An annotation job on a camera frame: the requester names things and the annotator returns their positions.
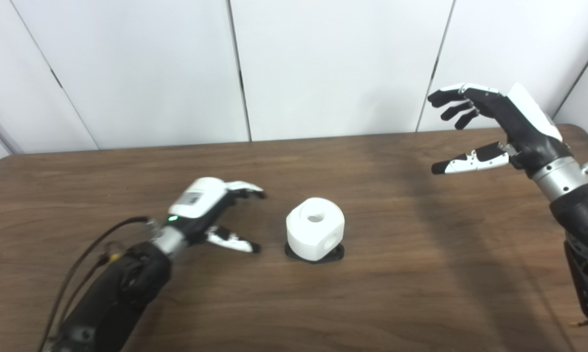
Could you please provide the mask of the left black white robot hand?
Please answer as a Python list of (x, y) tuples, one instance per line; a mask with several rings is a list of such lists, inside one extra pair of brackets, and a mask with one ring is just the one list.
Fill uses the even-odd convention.
[(166, 223), (159, 238), (155, 239), (155, 245), (171, 258), (178, 254), (181, 246), (206, 242), (240, 252), (259, 253), (260, 245), (216, 223), (227, 208), (236, 204), (236, 200), (251, 195), (263, 199), (265, 191), (249, 182), (198, 178), (169, 207)]

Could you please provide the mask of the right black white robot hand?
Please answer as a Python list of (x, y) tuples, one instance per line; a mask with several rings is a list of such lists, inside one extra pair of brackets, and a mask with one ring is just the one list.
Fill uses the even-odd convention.
[(478, 116), (495, 120), (516, 152), (510, 156), (511, 165), (528, 177), (555, 160), (573, 156), (557, 126), (519, 83), (508, 93), (475, 83), (457, 83), (437, 89), (426, 100), (436, 109), (457, 102), (441, 115), (448, 121), (463, 111), (455, 123), (457, 130)]

